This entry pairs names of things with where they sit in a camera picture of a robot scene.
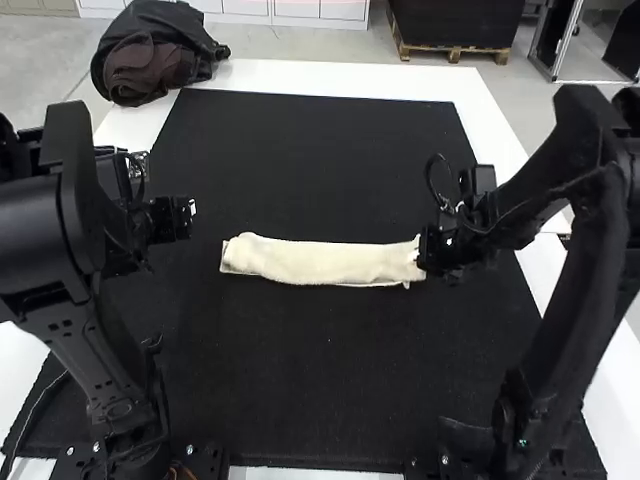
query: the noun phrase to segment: white cabinet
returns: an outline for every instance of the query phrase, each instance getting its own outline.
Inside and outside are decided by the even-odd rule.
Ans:
[[[0,0],[2,3],[67,0]],[[133,0],[68,0],[81,18],[115,18]],[[205,22],[366,30],[371,0],[184,0]]]
[[[363,22],[367,7],[366,0],[320,0],[320,18]]]
[[[320,0],[274,0],[273,8],[280,17],[320,18]]]
[[[110,10],[122,10],[123,0],[80,0],[82,8],[105,8]]]
[[[188,3],[204,13],[222,13],[222,0],[189,0]]]
[[[269,15],[269,3],[268,0],[222,0],[222,12],[266,17]]]

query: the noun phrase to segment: beige towel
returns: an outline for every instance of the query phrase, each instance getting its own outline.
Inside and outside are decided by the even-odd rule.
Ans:
[[[389,245],[292,242],[245,232],[223,242],[220,271],[291,285],[384,287],[420,282],[416,236]]]

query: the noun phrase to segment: black bag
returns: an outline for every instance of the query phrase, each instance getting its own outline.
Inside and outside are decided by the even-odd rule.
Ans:
[[[214,62],[231,50],[212,39],[203,22],[204,14],[184,2],[134,0],[100,39],[91,60],[93,84],[107,100],[139,106],[169,88],[209,80]]]

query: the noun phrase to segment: wooden pallet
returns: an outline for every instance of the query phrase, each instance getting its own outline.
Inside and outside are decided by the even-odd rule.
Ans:
[[[387,18],[391,25],[391,33],[393,39],[396,42],[396,48],[398,49],[398,55],[400,60],[408,62],[411,60],[411,52],[447,52],[449,57],[449,63],[458,63],[460,61],[460,54],[462,52],[470,53],[490,53],[494,55],[494,60],[498,65],[506,65],[509,62],[510,48],[481,48],[481,47],[465,47],[465,46],[444,46],[444,45],[411,45],[405,43],[400,34],[398,28],[398,22],[396,17],[391,11],[391,7],[387,5]]]

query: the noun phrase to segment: table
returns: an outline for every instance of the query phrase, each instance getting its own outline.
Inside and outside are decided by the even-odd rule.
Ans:
[[[479,163],[493,164],[499,183],[526,162],[527,154],[474,68],[233,60],[221,64],[204,89],[450,101],[456,106]],[[98,144],[150,150],[177,97],[137,109],[113,107],[94,136]],[[560,275],[566,252],[556,233],[567,231],[559,214],[516,256],[541,313]],[[0,436],[4,438],[39,372],[48,349],[11,323],[0,325]],[[623,320],[585,397],[583,413],[610,480],[640,471],[640,342]],[[13,479],[45,480],[53,460],[18,460]],[[301,478],[299,470],[231,469],[233,480]],[[308,480],[382,480],[399,475],[305,471]]]

